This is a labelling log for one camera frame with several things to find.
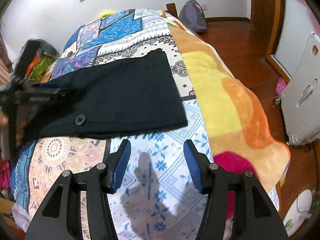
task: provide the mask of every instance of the blue gripper pad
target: blue gripper pad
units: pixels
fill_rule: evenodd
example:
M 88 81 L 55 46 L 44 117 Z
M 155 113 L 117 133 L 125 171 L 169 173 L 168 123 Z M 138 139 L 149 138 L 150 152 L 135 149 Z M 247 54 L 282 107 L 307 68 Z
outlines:
M 121 187 L 130 155 L 131 143 L 129 140 L 124 139 L 117 152 L 111 153 L 106 159 L 106 165 L 108 166 L 106 186 L 110 188 L 113 193 Z
M 200 192 L 200 194 L 204 190 L 204 186 L 202 185 L 202 179 L 201 179 L 201 170 L 200 167 L 196 161 L 195 156 L 193 155 L 193 152 L 190 148 L 190 145 L 187 141 L 184 142 L 183 145 L 183 154 L 186 158 L 187 165 L 190 171 L 190 175 L 192 178 L 193 186 Z
M 207 177 L 207 165 L 210 164 L 209 159 L 203 153 L 199 153 L 194 146 L 192 140 L 186 140 L 183 145 L 184 157 L 187 161 L 193 186 L 204 194 L 204 181 Z

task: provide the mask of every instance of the wooden baseboard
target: wooden baseboard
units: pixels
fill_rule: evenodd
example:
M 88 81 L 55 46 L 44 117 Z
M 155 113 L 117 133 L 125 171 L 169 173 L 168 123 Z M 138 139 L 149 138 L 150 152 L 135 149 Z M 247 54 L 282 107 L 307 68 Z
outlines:
M 213 22 L 250 22 L 247 17 L 210 17 L 205 19 L 207 23 Z
M 283 79 L 288 83 L 291 79 L 289 73 L 287 73 L 273 55 L 267 55 L 266 60 L 273 65 L 273 67 L 280 73 Z

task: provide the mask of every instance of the white suitcase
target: white suitcase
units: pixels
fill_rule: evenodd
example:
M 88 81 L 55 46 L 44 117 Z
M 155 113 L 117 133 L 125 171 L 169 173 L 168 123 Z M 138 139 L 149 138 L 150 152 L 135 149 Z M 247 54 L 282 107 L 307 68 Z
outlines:
M 292 79 L 281 95 L 281 108 L 290 145 L 320 137 L 320 39 L 314 33 Z

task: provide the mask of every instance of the pink cloth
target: pink cloth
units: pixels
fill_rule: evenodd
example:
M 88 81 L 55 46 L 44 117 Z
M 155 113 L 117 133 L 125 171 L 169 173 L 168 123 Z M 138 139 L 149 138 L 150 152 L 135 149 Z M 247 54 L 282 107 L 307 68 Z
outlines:
M 252 171 L 257 176 L 253 165 L 234 152 L 223 152 L 213 157 L 214 163 L 224 168 L 226 171 L 242 173 L 246 170 Z M 228 192 L 227 220 L 233 217 L 235 194 L 233 191 Z
M 285 80 L 283 78 L 279 78 L 276 86 L 276 95 L 278 97 L 281 96 L 281 93 L 286 88 L 286 86 L 287 86 L 287 83 L 285 82 Z
M 10 181 L 10 167 L 9 167 L 9 163 L 6 162 L 4 164 L 3 170 L 0 173 L 0 188 L 9 189 L 9 181 Z

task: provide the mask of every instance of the green cloth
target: green cloth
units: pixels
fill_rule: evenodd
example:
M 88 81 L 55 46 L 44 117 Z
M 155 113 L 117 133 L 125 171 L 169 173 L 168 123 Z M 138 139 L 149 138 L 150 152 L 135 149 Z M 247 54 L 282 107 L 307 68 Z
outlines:
M 41 82 L 44 74 L 47 72 L 48 67 L 54 62 L 54 60 L 48 55 L 42 55 L 39 61 L 33 66 L 29 75 L 29 82 Z

